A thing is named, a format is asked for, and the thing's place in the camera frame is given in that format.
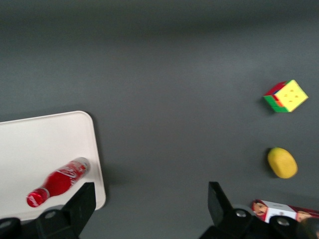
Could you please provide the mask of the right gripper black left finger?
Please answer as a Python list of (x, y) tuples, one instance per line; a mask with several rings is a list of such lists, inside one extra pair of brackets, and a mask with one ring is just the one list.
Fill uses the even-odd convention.
[(78, 239), (95, 208), (95, 184), (84, 183), (61, 209), (47, 210), (35, 220), (38, 237)]

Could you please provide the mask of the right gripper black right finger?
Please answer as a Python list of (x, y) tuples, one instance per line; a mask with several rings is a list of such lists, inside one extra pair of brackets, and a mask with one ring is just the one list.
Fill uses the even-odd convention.
[(234, 208), (218, 182), (208, 184), (208, 210), (213, 225), (202, 239), (247, 239), (253, 216), (241, 208)]

